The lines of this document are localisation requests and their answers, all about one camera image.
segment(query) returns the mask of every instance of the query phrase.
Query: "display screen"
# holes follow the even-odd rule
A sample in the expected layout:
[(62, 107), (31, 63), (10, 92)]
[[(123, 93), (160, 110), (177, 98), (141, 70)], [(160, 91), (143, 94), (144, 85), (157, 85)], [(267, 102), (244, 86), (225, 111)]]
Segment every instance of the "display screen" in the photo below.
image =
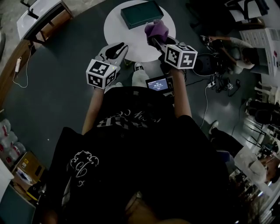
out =
[(149, 82), (148, 88), (156, 90), (156, 91), (161, 91), (164, 89), (168, 89), (168, 84), (167, 84), (166, 79), (164, 78), (164, 79), (159, 79), (156, 81)]

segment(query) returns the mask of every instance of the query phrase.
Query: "white round table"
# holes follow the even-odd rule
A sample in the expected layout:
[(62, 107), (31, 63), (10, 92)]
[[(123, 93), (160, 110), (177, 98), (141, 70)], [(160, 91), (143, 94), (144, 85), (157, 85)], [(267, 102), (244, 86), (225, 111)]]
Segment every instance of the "white round table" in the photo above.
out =
[[(147, 44), (147, 37), (145, 34), (145, 26), (138, 26), (128, 29), (126, 23), (121, 16), (121, 9), (140, 4), (143, 0), (132, 0), (124, 2), (115, 7), (107, 16), (104, 23), (104, 36), (108, 44), (117, 42), (125, 42), (128, 47), (128, 53), (125, 59), (134, 62), (150, 62), (159, 58), (161, 53), (155, 47)], [(161, 7), (164, 14), (161, 19), (169, 29), (169, 36), (176, 37), (176, 28), (170, 15)]]

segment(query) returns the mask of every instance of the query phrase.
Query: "white cable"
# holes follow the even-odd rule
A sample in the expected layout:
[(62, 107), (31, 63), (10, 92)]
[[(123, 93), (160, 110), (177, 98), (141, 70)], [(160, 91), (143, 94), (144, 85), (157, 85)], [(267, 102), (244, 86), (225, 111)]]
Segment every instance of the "white cable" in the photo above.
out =
[(202, 121), (202, 124), (201, 124), (200, 128), (204, 124), (204, 118), (205, 118), (205, 114), (206, 114), (206, 111), (207, 111), (207, 108), (208, 108), (208, 100), (207, 100), (207, 96), (206, 96), (206, 89), (207, 88), (208, 88), (208, 86), (205, 87), (206, 109), (205, 109), (205, 112), (204, 112), (204, 115), (203, 115), (203, 121)]
[(26, 88), (28, 86), (28, 74), (27, 74), (27, 67), (28, 67), (28, 62), (29, 62), (29, 59), (30, 59), (30, 56), (31, 56), (31, 48), (30, 48), (30, 54), (29, 54), (29, 57), (28, 57), (28, 60), (27, 60), (27, 64), (26, 64), (26, 86), (21, 86), (19, 83), (15, 82), (14, 81), (14, 77), (13, 77), (13, 83), (15, 83), (16, 85), (19, 85), (21, 88)]

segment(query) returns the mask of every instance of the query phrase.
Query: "dark green box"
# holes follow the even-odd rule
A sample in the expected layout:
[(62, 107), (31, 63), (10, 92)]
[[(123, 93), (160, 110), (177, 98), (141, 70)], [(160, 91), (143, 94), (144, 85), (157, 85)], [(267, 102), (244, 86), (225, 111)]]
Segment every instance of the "dark green box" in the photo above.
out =
[(161, 19), (163, 12), (155, 1), (149, 1), (121, 9), (121, 16), (128, 29), (132, 29)]

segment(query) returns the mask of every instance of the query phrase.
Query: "wall outlet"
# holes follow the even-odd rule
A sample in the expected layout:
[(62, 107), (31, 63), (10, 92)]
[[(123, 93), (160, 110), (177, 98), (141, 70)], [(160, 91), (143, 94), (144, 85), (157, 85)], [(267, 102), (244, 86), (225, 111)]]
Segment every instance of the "wall outlet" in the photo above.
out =
[(214, 85), (216, 85), (216, 81), (210, 82), (210, 83), (207, 85), (207, 87), (208, 87), (208, 88), (211, 88), (211, 87), (213, 87)]

